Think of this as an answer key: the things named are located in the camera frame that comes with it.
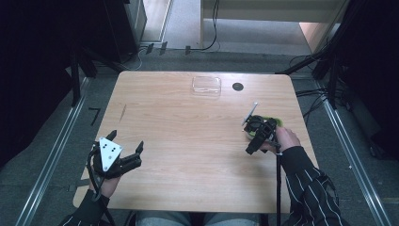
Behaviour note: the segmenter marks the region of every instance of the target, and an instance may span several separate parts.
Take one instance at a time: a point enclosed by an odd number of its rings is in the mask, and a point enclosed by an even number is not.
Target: wooden table
[[[218,19],[300,22],[313,52],[326,44],[327,37],[346,11],[349,0],[220,0]],[[203,20],[212,19],[215,0],[200,0],[200,43]]]
[[[201,76],[220,78],[220,95],[196,95],[192,80]],[[243,90],[232,88],[237,82],[244,85]],[[141,140],[144,152],[142,166],[122,177],[109,207],[276,212],[276,157],[245,151],[249,140],[241,122],[253,102],[259,103],[254,114],[278,117],[293,129],[317,166],[287,75],[121,73],[98,137],[116,129],[114,141],[124,147],[122,156],[133,153]],[[282,182],[282,212],[288,213],[289,195]],[[75,206],[86,190],[78,188]]]

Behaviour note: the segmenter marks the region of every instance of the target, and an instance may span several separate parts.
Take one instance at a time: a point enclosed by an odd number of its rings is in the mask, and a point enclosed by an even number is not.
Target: black hole
[[[243,90],[244,86],[241,83],[234,83],[232,84],[232,88],[236,91],[241,91]]]

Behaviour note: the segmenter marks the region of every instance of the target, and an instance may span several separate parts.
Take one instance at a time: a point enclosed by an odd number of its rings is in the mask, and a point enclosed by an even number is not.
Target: sleeve
[[[314,167],[302,147],[286,150],[281,158],[291,199],[288,225],[349,225],[341,218],[335,187],[328,176]]]
[[[90,189],[86,192],[85,198],[79,205],[79,208],[72,214],[66,216],[61,223],[60,226],[86,226],[86,225],[97,225],[101,217],[104,214],[104,210],[100,204],[100,202],[104,202],[104,205],[107,206],[109,203],[109,199],[102,195],[102,197],[93,202],[91,198],[93,197],[94,192]]]

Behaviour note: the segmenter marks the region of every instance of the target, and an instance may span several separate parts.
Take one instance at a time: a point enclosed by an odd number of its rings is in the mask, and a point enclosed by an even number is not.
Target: jeans
[[[138,211],[136,226],[191,226],[187,212]],[[259,214],[207,213],[201,225],[204,226],[259,226]]]

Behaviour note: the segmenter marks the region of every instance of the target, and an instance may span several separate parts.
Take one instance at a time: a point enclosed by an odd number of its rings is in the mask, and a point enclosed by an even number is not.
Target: transparent lid
[[[196,95],[219,96],[221,80],[218,77],[195,76],[192,91]]]

